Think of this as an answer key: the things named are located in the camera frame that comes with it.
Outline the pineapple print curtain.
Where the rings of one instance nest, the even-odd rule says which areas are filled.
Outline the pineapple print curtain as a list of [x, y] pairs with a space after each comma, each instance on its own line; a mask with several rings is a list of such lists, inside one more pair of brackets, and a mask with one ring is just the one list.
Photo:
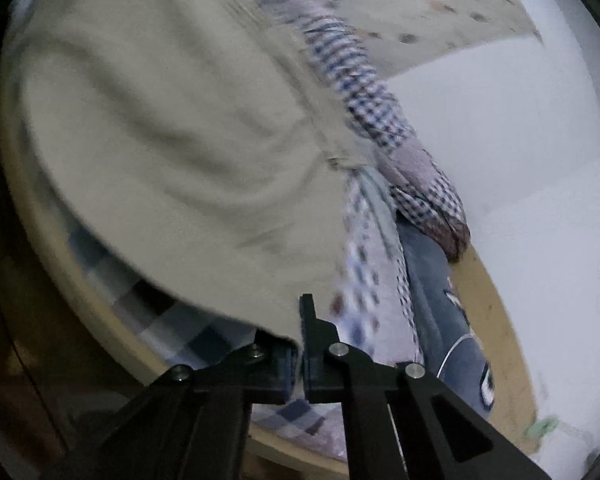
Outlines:
[[389, 79], [453, 51], [539, 36], [520, 0], [324, 0]]

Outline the khaki beige garment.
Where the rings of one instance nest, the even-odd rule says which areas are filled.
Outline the khaki beige garment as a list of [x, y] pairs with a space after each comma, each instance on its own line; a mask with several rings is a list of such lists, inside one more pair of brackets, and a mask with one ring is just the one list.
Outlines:
[[32, 0], [2, 95], [76, 218], [168, 294], [291, 340], [299, 297], [335, 296], [370, 152], [250, 0]]

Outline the plaid folded quilt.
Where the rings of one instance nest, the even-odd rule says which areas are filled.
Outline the plaid folded quilt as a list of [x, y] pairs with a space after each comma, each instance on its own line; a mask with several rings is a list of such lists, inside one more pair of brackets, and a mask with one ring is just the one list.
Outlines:
[[354, 131], [376, 143], [377, 167], [389, 182], [396, 209], [449, 260], [458, 260], [470, 243], [462, 200], [351, 27], [324, 0], [252, 1], [298, 29], [314, 70], [340, 97]]

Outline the plaid checkered bed sheet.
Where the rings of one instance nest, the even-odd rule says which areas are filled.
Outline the plaid checkered bed sheet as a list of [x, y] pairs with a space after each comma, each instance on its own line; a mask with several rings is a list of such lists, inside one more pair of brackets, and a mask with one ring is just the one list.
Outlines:
[[[358, 348], [385, 365], [422, 360], [405, 262], [393, 221], [391, 198], [376, 172], [347, 178], [344, 222], [347, 244], [337, 291], [327, 308], [302, 326], [306, 342]], [[96, 298], [132, 339], [163, 363], [194, 370], [218, 364], [253, 342], [253, 326], [190, 306], [149, 283], [107, 249], [73, 216], [66, 240]], [[312, 453], [345, 462], [346, 433], [338, 403], [311, 404], [302, 391], [279, 406], [258, 405], [253, 422]]]

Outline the light blue sweatpants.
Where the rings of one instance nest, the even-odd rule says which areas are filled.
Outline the light blue sweatpants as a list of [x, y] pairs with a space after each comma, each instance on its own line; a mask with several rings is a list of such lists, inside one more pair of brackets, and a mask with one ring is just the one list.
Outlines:
[[358, 170], [362, 194], [370, 204], [387, 258], [403, 260], [403, 248], [396, 227], [396, 206], [385, 177], [374, 167], [364, 166]]

